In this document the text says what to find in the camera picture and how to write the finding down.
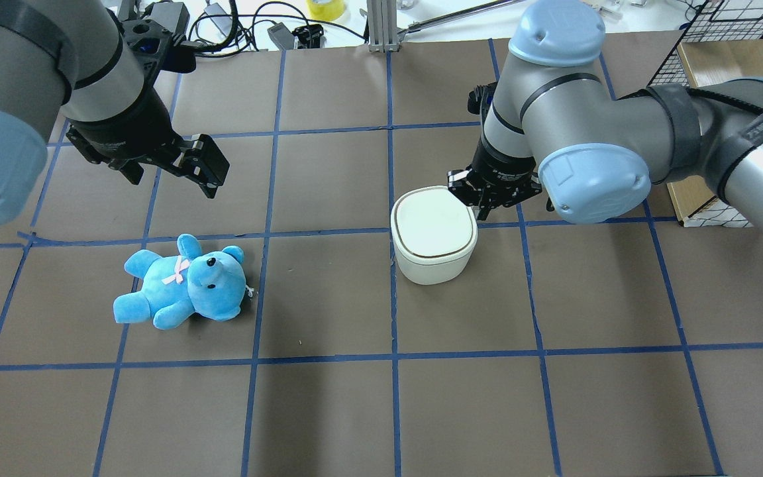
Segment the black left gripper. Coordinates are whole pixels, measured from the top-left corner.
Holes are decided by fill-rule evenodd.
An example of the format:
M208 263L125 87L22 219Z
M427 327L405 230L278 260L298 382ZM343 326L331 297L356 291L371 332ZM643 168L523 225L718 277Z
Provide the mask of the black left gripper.
M194 182L208 199L216 197L230 168L212 136L183 140L175 133L161 99L139 99L102 121L72 121L66 138L89 163L106 165L131 184L140 183L142 164L155 165Z

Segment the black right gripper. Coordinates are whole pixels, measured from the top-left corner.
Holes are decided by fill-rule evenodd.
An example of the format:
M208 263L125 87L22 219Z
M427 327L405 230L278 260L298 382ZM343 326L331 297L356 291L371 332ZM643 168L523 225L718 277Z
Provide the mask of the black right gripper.
M533 157L515 157L479 142L470 165L448 172L448 191L485 221L497 208L511 208L543 191Z

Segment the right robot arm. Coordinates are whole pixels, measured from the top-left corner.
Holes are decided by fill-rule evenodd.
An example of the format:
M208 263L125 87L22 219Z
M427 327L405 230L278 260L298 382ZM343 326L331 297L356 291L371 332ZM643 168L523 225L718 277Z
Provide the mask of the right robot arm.
M476 88L472 163L448 190L484 220L547 193L560 217L602 223L654 184L700 176L763 232L763 78L709 87L649 85L612 99L593 67L602 18L579 1L536 1L509 40L500 79Z

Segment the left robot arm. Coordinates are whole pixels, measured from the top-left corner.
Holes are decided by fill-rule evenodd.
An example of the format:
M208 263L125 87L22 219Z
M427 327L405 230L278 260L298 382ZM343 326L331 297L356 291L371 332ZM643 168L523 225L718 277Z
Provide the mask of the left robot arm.
M230 164L214 139L182 138L154 89L160 72L193 72L210 48L187 39L184 3L137 6L0 1L0 225L25 208L58 115L89 163L131 184L145 165L191 180L208 198L224 184Z

